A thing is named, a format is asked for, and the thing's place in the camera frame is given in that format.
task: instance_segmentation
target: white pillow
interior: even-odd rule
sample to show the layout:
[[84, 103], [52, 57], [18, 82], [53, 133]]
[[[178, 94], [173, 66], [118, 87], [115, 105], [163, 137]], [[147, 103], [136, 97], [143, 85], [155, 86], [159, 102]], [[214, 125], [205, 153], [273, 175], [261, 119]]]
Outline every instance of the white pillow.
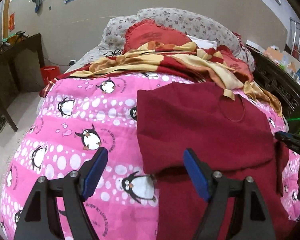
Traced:
[[210, 48], [214, 48], [217, 49], [217, 42], [216, 41], [206, 41], [206, 40], [202, 40], [202, 39], [198, 39], [196, 37], [187, 35], [191, 41], [195, 42], [199, 48], [201, 49], [210, 49]]

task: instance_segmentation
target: metal railing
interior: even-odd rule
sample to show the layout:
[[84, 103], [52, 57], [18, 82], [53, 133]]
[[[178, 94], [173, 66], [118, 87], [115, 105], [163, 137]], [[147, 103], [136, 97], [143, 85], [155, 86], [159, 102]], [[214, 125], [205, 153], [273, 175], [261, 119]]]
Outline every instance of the metal railing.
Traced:
[[300, 61], [300, 22], [290, 17], [290, 39], [289, 48], [291, 55]]

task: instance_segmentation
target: blue gripper pad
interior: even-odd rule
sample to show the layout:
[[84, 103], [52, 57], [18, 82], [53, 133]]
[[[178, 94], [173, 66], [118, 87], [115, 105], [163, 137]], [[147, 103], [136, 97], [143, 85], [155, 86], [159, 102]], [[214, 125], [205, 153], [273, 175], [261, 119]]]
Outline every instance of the blue gripper pad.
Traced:
[[[197, 155], [192, 149], [186, 149], [183, 152], [183, 163], [190, 176], [192, 184], [194, 185], [199, 197], [203, 198], [208, 202], [211, 198], [209, 183], [204, 176], [202, 169], [199, 167], [201, 161], [198, 159]], [[209, 166], [207, 166], [206, 175], [212, 175], [212, 171]]]
[[99, 154], [96, 152], [98, 157], [92, 164], [92, 167], [84, 180], [82, 191], [82, 197], [84, 200], [87, 200], [87, 198], [93, 195], [108, 162], [108, 150], [103, 147], [100, 150], [101, 152]]

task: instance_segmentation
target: pink fish print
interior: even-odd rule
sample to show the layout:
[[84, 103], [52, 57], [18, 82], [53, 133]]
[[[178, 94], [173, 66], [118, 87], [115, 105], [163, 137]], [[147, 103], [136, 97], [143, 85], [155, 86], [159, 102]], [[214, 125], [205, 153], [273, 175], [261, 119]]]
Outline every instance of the pink fish print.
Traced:
[[64, 136], [69, 136], [70, 134], [72, 134], [72, 131], [71, 131], [71, 130], [67, 130], [67, 131], [65, 131], [65, 132], [62, 134], [62, 137], [64, 137]]
[[93, 88], [93, 85], [92, 85], [92, 84], [88, 85], [88, 86], [86, 87], [86, 90], [91, 89], [91, 88]]

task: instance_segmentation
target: pink bed sheet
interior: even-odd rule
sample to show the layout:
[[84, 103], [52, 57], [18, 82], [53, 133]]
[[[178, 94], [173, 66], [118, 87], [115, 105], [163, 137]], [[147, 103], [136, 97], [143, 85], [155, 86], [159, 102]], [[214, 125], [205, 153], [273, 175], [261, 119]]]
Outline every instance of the pink bed sheet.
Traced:
[[[62, 178], [79, 169], [103, 146], [109, 151], [109, 160], [94, 195], [85, 202], [96, 233], [100, 239], [155, 240], [160, 197], [154, 178], [143, 172], [137, 123], [130, 110], [137, 105], [137, 90], [152, 90], [171, 82], [192, 83], [154, 73], [127, 74], [110, 80], [58, 81], [7, 172], [0, 203], [2, 230], [7, 238], [13, 239], [20, 212], [39, 176]], [[242, 91], [234, 92], [246, 98]], [[284, 130], [283, 120], [269, 105], [250, 102], [271, 117], [273, 132]], [[291, 153], [283, 172], [287, 191], [282, 204], [291, 219], [300, 212], [299, 203], [292, 200], [298, 187], [298, 161], [298, 156]], [[66, 240], [73, 240], [60, 198], [58, 208]]]

